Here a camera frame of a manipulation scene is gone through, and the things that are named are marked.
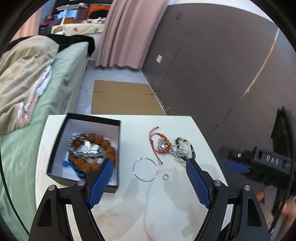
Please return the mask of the person right hand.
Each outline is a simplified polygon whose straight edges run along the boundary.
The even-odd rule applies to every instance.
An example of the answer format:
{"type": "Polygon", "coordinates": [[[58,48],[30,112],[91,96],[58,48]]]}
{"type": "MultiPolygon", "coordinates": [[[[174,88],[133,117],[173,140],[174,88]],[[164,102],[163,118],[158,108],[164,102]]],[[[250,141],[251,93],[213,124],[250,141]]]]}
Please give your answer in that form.
{"type": "MultiPolygon", "coordinates": [[[[262,201],[264,198],[264,191],[257,192],[256,198],[258,201],[262,201]]],[[[295,201],[293,201],[293,200],[286,201],[281,214],[282,214],[282,216],[285,217],[286,221],[293,222],[295,220],[295,216],[296,216],[295,201]]]]}

